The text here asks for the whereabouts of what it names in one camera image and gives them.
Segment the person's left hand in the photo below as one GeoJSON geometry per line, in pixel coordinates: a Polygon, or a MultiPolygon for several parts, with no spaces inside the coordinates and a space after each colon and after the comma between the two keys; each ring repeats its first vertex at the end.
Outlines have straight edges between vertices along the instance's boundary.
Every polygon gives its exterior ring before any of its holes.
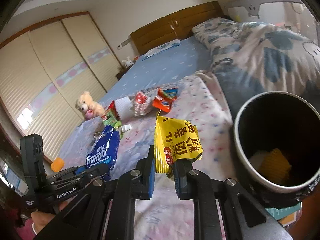
{"type": "Polygon", "coordinates": [[[36,210],[31,213],[31,219],[33,221],[32,228],[35,234],[38,234],[51,220],[55,218],[52,213],[45,213],[36,210]]]}

